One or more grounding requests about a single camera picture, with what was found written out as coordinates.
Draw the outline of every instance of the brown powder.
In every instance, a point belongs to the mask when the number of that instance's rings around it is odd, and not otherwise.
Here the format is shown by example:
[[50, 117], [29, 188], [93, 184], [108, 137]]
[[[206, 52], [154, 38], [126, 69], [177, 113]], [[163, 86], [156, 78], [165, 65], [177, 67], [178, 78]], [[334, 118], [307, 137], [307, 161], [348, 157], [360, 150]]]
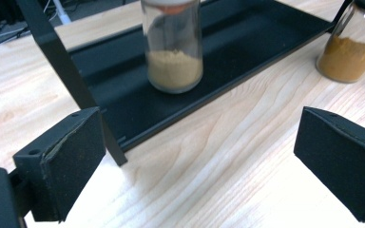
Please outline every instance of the brown powder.
[[365, 71], [365, 44], [333, 36], [319, 58], [317, 68], [333, 80], [355, 82]]
[[182, 51], [151, 51], [147, 54], [147, 64], [149, 81], [167, 92], [188, 90], [202, 76], [202, 59]]

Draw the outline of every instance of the wood grain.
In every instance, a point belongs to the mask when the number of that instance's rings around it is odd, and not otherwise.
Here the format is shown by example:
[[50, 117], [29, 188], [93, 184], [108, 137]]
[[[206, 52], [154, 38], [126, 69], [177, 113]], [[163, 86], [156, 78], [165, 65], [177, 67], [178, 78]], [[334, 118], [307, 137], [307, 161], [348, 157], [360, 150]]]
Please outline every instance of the wood grain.
[[[331, 20], [339, 0], [285, 0]], [[140, 23], [139, 4], [58, 28], [72, 48]], [[67, 221], [29, 227], [365, 227], [293, 154], [305, 105], [365, 127], [365, 77], [320, 76], [328, 35], [140, 144], [106, 155]], [[77, 105], [31, 38], [0, 46], [0, 166]]]

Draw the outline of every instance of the black metal frame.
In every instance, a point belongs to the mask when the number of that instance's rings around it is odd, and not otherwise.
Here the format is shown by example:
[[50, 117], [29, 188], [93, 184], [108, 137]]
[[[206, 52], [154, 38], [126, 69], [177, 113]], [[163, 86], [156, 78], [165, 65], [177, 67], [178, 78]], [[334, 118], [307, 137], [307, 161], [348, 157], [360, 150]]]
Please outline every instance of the black metal frame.
[[141, 26], [67, 51], [36, 1], [17, 2], [78, 106], [101, 108], [107, 149], [121, 165], [128, 149], [331, 31], [351, 1], [333, 22], [270, 0], [202, 3], [203, 77], [180, 95], [147, 81]]

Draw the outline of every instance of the bottle cap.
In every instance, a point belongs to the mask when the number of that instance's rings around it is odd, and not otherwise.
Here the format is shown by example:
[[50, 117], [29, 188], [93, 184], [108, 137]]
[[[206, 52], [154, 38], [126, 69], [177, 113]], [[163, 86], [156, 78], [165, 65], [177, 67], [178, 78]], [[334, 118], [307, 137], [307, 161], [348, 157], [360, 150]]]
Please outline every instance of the bottle cap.
[[193, 0], [144, 0], [146, 3], [153, 4], [156, 6], [178, 6], [192, 2]]

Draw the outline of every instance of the glass jar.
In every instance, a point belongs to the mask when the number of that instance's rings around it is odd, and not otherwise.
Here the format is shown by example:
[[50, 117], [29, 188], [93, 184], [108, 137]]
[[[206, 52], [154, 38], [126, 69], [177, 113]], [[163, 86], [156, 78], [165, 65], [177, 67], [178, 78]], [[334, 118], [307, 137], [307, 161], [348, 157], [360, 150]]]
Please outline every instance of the glass jar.
[[142, 0], [149, 82], [167, 93], [190, 90], [202, 77], [200, 0]]
[[317, 59], [317, 69], [342, 83], [354, 83], [364, 74], [365, 0], [355, 0], [345, 10]]

